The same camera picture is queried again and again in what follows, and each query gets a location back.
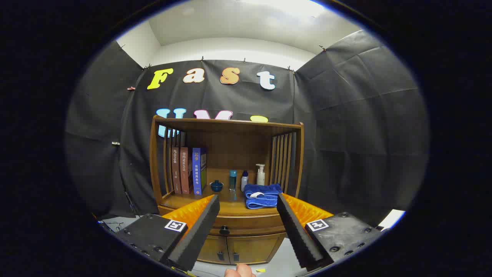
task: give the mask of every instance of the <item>blue towel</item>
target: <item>blue towel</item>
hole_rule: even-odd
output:
[[[271,184],[269,186],[259,186],[259,185],[252,185],[252,184],[247,184],[244,188],[244,193],[246,198],[248,199],[254,199],[251,198],[251,194],[255,192],[262,192],[265,195],[258,195],[256,199],[259,200],[275,200],[275,205],[277,204],[277,195],[279,193],[282,193],[282,189],[280,187],[280,184]]]
[[[264,207],[276,207],[277,200],[264,200],[264,199],[246,199],[246,207],[250,209],[264,208]]]

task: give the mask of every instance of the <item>lotion pump bottle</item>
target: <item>lotion pump bottle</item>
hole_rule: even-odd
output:
[[[260,186],[265,185],[265,173],[263,172],[263,168],[265,165],[263,164],[256,164],[260,168],[258,168],[258,174],[256,175],[256,184]]]

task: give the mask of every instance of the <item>blue bowl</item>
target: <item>blue bowl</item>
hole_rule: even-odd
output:
[[[212,188],[212,191],[215,191],[215,192],[221,191],[223,186],[224,186],[224,184],[222,184],[222,183],[215,183],[215,182],[210,183],[210,187]]]

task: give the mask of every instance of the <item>black fabric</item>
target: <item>black fabric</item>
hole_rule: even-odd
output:
[[[140,66],[116,42],[110,43],[80,79],[65,123],[68,169],[91,212],[133,217],[119,160],[122,114]]]
[[[313,126],[306,132],[308,185],[301,198],[372,226],[390,209],[407,210],[424,176],[429,129],[424,100],[401,61],[358,31],[295,77],[296,89],[306,91],[296,94],[302,108],[295,120]]]
[[[240,69],[239,82],[234,85],[222,84],[219,80],[227,67]],[[154,72],[173,69],[166,80],[155,89],[148,90]],[[200,83],[184,83],[186,72],[193,68],[205,71]],[[258,72],[269,71],[275,78],[271,83],[276,87],[265,90],[259,84]],[[128,105],[123,114],[120,168],[125,187],[140,213],[157,213],[149,164],[149,138],[152,117],[161,108],[171,112],[186,109],[183,118],[195,118],[194,111],[207,110],[210,118],[221,110],[233,111],[231,119],[250,120],[252,115],[261,115],[269,122],[293,123],[294,77],[283,68],[240,61],[185,61],[146,69],[136,90],[130,93]]]

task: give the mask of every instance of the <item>floor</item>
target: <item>floor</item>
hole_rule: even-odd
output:
[[[401,210],[392,210],[386,218],[379,224],[379,226],[384,227],[384,229],[391,228],[398,220],[403,216],[405,212]],[[104,219],[103,221],[108,224],[108,226],[115,232],[125,228],[138,218],[127,218],[127,217],[114,217],[110,219]],[[275,256],[267,264],[260,265],[250,265],[253,273],[257,276],[286,276],[294,277],[301,276],[307,273],[306,269],[302,269],[299,266],[294,249],[290,240],[285,238],[280,245]],[[235,269],[236,266],[225,266],[211,263],[203,263],[197,261],[192,274],[197,277],[223,277],[224,272],[227,268]]]

